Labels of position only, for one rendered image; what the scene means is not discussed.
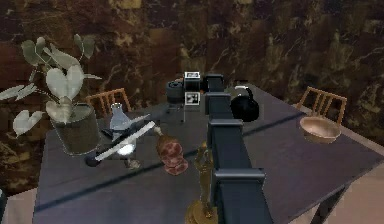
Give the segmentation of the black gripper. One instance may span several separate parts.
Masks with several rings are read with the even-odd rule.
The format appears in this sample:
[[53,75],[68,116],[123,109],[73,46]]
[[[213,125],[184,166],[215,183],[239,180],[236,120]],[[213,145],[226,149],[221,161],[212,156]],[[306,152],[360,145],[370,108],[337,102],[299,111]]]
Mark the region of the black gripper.
[[[166,85],[166,97],[168,110],[180,109],[184,104],[183,82],[168,82]],[[107,144],[105,148],[97,151],[95,156],[87,156],[85,158],[85,163],[90,167],[96,167],[105,159],[121,159],[127,167],[138,167],[139,162],[132,157],[135,150],[129,156],[121,156],[117,151],[126,144],[136,141],[156,126],[153,121],[145,121],[143,124],[139,122],[147,117],[148,115],[139,116],[133,120],[125,121],[114,128],[102,129],[101,132],[108,137],[112,137],[114,133],[121,135],[115,141],[112,140],[110,144]]]

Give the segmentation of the red-brown ham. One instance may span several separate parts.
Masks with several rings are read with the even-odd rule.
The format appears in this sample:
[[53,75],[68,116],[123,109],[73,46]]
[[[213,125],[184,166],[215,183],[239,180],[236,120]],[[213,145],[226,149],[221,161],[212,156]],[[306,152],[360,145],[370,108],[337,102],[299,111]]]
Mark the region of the red-brown ham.
[[184,158],[183,147],[180,142],[172,136],[166,135],[158,126],[154,127],[159,136],[156,150],[159,159],[164,164],[164,170],[173,176],[182,174],[188,169],[188,161]]

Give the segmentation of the clear glass flask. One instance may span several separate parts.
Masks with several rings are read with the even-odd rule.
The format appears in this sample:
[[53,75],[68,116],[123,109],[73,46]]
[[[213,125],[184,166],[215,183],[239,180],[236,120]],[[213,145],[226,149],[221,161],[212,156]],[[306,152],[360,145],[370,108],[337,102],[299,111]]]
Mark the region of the clear glass flask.
[[[131,119],[125,115],[123,112],[123,107],[121,103],[113,103],[111,105],[112,118],[109,124],[109,128],[113,131],[112,140],[115,141],[122,132],[127,128],[128,123]],[[124,147],[120,148],[117,153],[121,156],[129,156],[136,149],[136,141],[132,141],[129,144],[126,144]]]

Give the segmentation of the wooden slat-back chair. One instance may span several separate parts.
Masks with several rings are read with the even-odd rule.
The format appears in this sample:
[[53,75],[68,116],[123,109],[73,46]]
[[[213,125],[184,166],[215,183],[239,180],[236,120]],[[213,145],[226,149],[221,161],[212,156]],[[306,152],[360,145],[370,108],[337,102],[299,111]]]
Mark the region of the wooden slat-back chair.
[[124,88],[114,89],[87,96],[85,98],[85,101],[87,104],[92,105],[95,100],[98,100],[99,105],[102,109],[101,114],[106,117],[107,115],[110,115],[112,113],[111,105],[116,103],[117,95],[119,95],[123,99],[127,110],[130,111],[131,105]]
[[328,114],[328,110],[329,110],[332,102],[334,100],[339,100],[341,102],[338,118],[336,120],[336,124],[338,126],[340,126],[342,123],[343,117],[344,117],[345,108],[346,108],[346,104],[347,104],[347,98],[339,96],[339,95],[334,94],[334,93],[326,92],[324,90],[320,90],[320,89],[308,86],[306,88],[304,94],[302,95],[301,99],[296,104],[296,108],[298,110],[301,109],[301,107],[303,106],[303,104],[304,104],[305,100],[307,99],[308,94],[310,92],[316,93],[316,98],[315,98],[315,101],[312,105],[312,110],[311,110],[312,116],[325,118]]

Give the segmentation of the pale-leaved house plant in pot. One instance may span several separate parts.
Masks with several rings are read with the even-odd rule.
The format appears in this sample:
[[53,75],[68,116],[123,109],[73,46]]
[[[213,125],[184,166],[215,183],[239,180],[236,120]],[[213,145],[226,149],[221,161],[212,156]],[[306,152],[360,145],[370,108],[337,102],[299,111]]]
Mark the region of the pale-leaved house plant in pot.
[[48,44],[42,37],[21,44],[25,60],[35,72],[45,77],[47,89],[39,89],[33,81],[0,92],[0,100],[21,100],[33,93],[48,97],[43,111],[23,110],[13,120],[13,131],[21,136],[30,131],[44,115],[48,115],[69,155],[84,155],[97,148],[100,141],[94,108],[76,100],[91,74],[83,71],[80,60]]

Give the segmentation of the gold statuette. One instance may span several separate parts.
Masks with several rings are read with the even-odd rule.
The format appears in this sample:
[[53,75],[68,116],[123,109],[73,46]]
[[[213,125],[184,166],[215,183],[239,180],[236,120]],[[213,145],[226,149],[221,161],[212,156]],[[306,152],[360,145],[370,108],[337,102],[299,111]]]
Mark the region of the gold statuette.
[[199,172],[200,197],[187,208],[185,224],[218,224],[217,208],[211,203],[213,158],[206,142],[198,148],[194,165]]

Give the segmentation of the black kettle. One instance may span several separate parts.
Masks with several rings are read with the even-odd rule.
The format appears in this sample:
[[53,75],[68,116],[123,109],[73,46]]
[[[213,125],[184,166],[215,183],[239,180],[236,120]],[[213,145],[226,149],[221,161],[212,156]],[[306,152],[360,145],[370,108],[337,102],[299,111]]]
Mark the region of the black kettle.
[[246,95],[238,95],[231,100],[230,108],[235,119],[243,122],[252,122],[259,118],[260,108],[258,102],[253,97],[252,90],[247,86],[235,86],[235,89],[244,89]]

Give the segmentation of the dark grey table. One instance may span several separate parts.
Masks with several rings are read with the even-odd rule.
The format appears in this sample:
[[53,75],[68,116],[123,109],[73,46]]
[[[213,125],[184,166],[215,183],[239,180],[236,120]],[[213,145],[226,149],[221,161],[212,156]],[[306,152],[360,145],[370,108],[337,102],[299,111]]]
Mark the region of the dark grey table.
[[[307,141],[300,111],[261,89],[254,95],[261,116],[245,124],[244,142],[252,165],[266,173],[264,193],[275,224],[289,224],[384,162],[345,135],[331,144]],[[200,195],[198,172],[166,173],[156,142],[152,134],[139,139],[142,166],[136,171],[120,161],[91,168],[65,154],[57,134],[48,132],[33,224],[184,224],[188,205]]]

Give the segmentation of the tan bowl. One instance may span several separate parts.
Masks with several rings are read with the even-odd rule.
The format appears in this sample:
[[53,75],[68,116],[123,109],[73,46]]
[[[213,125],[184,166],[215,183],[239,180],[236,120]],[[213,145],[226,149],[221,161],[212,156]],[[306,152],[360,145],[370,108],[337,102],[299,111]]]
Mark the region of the tan bowl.
[[304,138],[313,143],[330,144],[341,135],[339,125],[323,117],[306,116],[299,124]]

